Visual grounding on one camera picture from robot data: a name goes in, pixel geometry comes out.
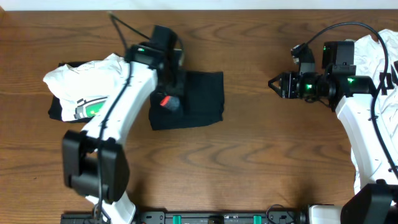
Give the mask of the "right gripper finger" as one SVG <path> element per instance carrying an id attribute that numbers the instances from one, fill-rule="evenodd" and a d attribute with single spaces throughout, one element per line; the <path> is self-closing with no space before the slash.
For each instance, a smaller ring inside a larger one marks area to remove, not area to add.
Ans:
<path id="1" fill-rule="evenodd" d="M 269 83 L 268 87 L 271 88 L 275 93 L 277 93 L 279 97 L 283 97 L 282 90 L 279 86 L 275 86 L 274 84 Z"/>
<path id="2" fill-rule="evenodd" d="M 275 82 L 278 82 L 282 77 L 283 77 L 283 73 L 280 73 L 280 74 L 278 74 L 276 77 L 271 78 L 271 79 L 268 81 L 268 84 L 273 84 L 273 83 L 275 83 Z"/>

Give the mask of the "black leggings with red waistband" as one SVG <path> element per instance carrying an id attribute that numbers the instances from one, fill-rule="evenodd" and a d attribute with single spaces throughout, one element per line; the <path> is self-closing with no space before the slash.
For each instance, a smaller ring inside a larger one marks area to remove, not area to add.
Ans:
<path id="1" fill-rule="evenodd" d="M 185 95 L 150 95 L 149 121 L 153 130 L 208 126 L 223 120 L 223 72 L 187 72 Z"/>

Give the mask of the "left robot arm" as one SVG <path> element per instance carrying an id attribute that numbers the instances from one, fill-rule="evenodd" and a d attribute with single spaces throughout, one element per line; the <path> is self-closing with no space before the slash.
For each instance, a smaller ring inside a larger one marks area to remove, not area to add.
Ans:
<path id="1" fill-rule="evenodd" d="M 126 55 L 123 82 L 91 121 L 62 139 L 65 184 L 93 203 L 92 215 L 64 213 L 61 223 L 134 223 L 137 208 L 127 195 L 126 138 L 153 92 L 182 96 L 184 50 L 134 45 Z"/>

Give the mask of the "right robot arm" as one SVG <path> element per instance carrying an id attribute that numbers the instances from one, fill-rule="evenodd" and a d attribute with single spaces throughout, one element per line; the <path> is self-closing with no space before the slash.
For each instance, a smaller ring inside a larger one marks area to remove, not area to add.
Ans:
<path id="1" fill-rule="evenodd" d="M 370 77 L 284 72 L 268 86 L 281 98 L 326 98 L 351 144 L 359 191 L 343 206 L 310 205 L 300 223 L 397 223 L 397 148 L 381 116 L 371 109 L 376 88 Z"/>

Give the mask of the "folded white shirt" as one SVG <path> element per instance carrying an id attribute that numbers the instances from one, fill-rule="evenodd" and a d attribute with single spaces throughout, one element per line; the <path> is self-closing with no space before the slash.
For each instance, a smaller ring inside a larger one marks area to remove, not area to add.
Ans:
<path id="1" fill-rule="evenodd" d="M 94 117 L 114 89 L 124 83 L 128 69 L 122 57 L 111 54 L 75 68 L 57 67 L 44 76 L 43 82 L 60 99 L 62 121 L 69 122 Z"/>

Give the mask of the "folded black garment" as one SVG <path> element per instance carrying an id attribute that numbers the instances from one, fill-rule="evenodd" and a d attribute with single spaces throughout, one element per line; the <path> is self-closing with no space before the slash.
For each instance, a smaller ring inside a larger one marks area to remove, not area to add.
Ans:
<path id="1" fill-rule="evenodd" d="M 83 65 L 85 62 L 67 62 L 67 63 L 59 63 L 58 67 L 62 67 L 64 65 L 70 65 L 71 67 L 79 67 L 80 65 Z M 50 105 L 50 108 L 48 110 L 48 115 L 50 119 L 54 119 L 57 121 L 62 121 L 62 106 L 60 104 L 60 99 L 57 98 L 55 95 L 53 95 L 52 98 L 52 103 Z M 76 119 L 73 121 L 69 121 L 69 123 L 88 123 L 91 121 L 91 118 L 81 118 L 81 119 Z"/>

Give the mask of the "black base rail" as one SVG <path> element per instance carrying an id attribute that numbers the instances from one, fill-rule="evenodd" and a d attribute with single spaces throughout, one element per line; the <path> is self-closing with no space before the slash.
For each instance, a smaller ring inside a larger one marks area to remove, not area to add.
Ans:
<path id="1" fill-rule="evenodd" d="M 291 209 L 271 209 L 264 213 L 171 213 L 144 212 L 131 224 L 305 224 L 307 217 Z"/>

